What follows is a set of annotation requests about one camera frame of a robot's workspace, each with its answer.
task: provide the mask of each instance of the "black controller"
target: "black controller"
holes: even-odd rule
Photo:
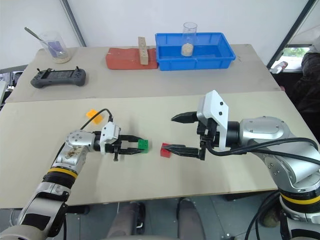
[[[39,71],[37,75],[31,80],[31,85],[37,89],[42,88],[47,85],[56,85],[56,84],[74,84],[77,86],[83,86],[86,80],[85,70],[76,67],[75,70],[61,70],[55,71],[51,68],[47,70]]]

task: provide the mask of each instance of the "small cube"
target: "small cube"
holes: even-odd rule
[[[170,158],[171,152],[164,149],[163,146],[169,145],[169,143],[162,143],[161,150],[160,150],[160,156],[165,158]]]
[[[148,149],[149,149],[148,140],[139,139],[138,140],[138,149],[142,149],[143,150],[142,153],[146,154],[148,152]]]
[[[88,111],[85,115],[90,119],[92,118],[95,114],[97,114],[98,112],[94,109],[91,109],[90,111]],[[95,124],[99,124],[104,118],[99,114],[98,116],[96,116],[92,121]]]

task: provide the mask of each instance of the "person's leg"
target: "person's leg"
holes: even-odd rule
[[[195,205],[183,198],[177,207],[178,238],[181,240],[205,240],[205,231]]]
[[[107,238],[135,234],[138,212],[139,204],[137,202],[124,206],[115,216]]]

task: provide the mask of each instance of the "red mat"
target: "red mat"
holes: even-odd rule
[[[140,64],[138,48],[115,48],[110,47],[105,56],[105,62],[109,69],[114,70],[135,70],[135,69],[157,69],[156,49],[148,49],[148,65]]]

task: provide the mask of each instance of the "beige tabletop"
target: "beige tabletop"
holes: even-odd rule
[[[293,134],[315,139],[283,91],[225,93],[229,120],[273,116]],[[251,153],[226,157],[206,153],[205,161],[160,156],[162,143],[199,146],[197,124],[171,122],[176,114],[195,111],[202,95],[97,98],[13,102],[0,112],[0,208],[23,207],[51,166],[66,135],[88,119],[90,109],[109,108],[122,134],[148,139],[147,154],[121,156],[88,153],[70,205],[109,203],[191,195],[272,190],[263,162]],[[100,131],[107,123],[89,124]]]
[[[105,62],[108,47],[71,48],[72,59],[55,64],[41,49],[6,102],[203,95],[212,89],[219,93],[281,90],[250,44],[231,47],[236,59],[229,68],[184,71],[110,70]],[[37,68],[73,70],[76,66],[86,71],[84,86],[52,85],[37,89],[30,84]]]

